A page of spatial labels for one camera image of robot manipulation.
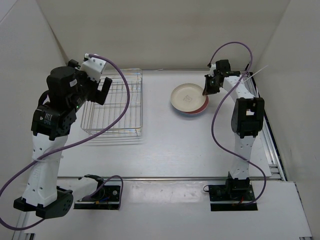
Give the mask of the pink plastic plate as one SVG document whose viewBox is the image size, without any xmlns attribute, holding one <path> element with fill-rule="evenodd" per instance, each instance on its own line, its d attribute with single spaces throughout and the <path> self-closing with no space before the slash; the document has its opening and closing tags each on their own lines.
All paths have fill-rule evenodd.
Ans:
<svg viewBox="0 0 320 240">
<path fill-rule="evenodd" d="M 186 112 L 186 113 L 190 113 L 190 114 L 195 114 L 195 113 L 201 113 L 201 112 L 203 112 L 203 111 L 207 108 L 208 104 L 209 104 L 209 97 L 206 96 L 203 105 L 202 105 L 200 108 L 198 108 L 197 110 L 186 112 L 186 111 L 178 110 L 178 109 L 175 108 L 175 107 L 173 107 L 173 108 L 174 108 L 176 111 L 181 111 L 181 112 Z"/>
</svg>

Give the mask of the cream plastic plate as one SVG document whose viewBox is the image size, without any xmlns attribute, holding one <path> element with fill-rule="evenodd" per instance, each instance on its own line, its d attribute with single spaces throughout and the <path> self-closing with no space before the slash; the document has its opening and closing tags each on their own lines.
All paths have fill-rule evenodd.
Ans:
<svg viewBox="0 0 320 240">
<path fill-rule="evenodd" d="M 171 105 L 181 112 L 193 112 L 200 109 L 206 101 L 203 89 L 194 83 L 177 86 L 171 93 Z"/>
</svg>

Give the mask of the blue plastic plate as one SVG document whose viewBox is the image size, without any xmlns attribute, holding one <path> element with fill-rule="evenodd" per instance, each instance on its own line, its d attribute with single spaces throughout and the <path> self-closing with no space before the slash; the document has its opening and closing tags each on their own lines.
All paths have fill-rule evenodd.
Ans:
<svg viewBox="0 0 320 240">
<path fill-rule="evenodd" d="M 183 112 L 183 111 L 179 111 L 179 110 L 176 110 L 175 113 L 179 116 L 190 117 L 190 118 L 199 117 L 204 114 L 204 112 L 188 113 L 188 112 Z"/>
</svg>

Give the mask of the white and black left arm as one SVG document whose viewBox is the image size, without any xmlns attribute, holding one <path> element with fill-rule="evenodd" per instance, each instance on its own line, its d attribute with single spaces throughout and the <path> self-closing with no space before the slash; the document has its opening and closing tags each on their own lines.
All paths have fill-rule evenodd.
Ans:
<svg viewBox="0 0 320 240">
<path fill-rule="evenodd" d="M 13 203 L 15 209 L 35 212 L 42 219 L 63 217 L 70 210 L 72 191 L 57 186 L 62 152 L 39 157 L 65 146 L 76 113 L 85 102 L 105 103 L 112 84 L 108 78 L 99 86 L 106 65 L 105 60 L 98 58 L 87 59 L 82 64 L 72 59 L 66 66 L 51 70 L 46 78 L 48 90 L 39 98 L 31 123 L 35 164 L 26 190 Z"/>
</svg>

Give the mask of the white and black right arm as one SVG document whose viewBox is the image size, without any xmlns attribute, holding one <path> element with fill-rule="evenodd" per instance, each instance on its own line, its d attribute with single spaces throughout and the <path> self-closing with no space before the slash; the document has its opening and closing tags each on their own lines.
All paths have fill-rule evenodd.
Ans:
<svg viewBox="0 0 320 240">
<path fill-rule="evenodd" d="M 265 101 L 249 92 L 242 80 L 243 75 L 240 71 L 232 71 L 227 59 L 209 66 L 202 94 L 213 95 L 223 88 L 234 101 L 231 116 L 231 130 L 235 137 L 234 160 L 224 193 L 230 200 L 236 200 L 249 191 L 249 161 L 253 143 L 263 128 Z"/>
</svg>

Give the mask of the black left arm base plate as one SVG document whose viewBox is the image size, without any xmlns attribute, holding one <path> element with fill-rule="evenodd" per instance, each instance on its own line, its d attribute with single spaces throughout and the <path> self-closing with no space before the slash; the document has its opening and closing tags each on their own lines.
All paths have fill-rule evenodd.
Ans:
<svg viewBox="0 0 320 240">
<path fill-rule="evenodd" d="M 75 210 L 119 210 L 121 190 L 122 187 L 119 184 L 104 185 L 92 197 L 77 200 L 73 208 Z"/>
</svg>

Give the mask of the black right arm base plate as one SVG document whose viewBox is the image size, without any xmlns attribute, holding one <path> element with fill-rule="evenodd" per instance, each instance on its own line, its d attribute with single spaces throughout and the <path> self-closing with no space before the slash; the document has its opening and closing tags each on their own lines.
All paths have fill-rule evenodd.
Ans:
<svg viewBox="0 0 320 240">
<path fill-rule="evenodd" d="M 225 184 L 207 184 L 202 188 L 202 190 L 209 194 L 211 212 L 241 212 L 258 210 L 258 206 L 255 202 L 250 203 L 255 199 L 255 194 L 251 184 L 249 184 L 249 188 L 245 193 L 228 193 L 227 186 Z"/>
</svg>

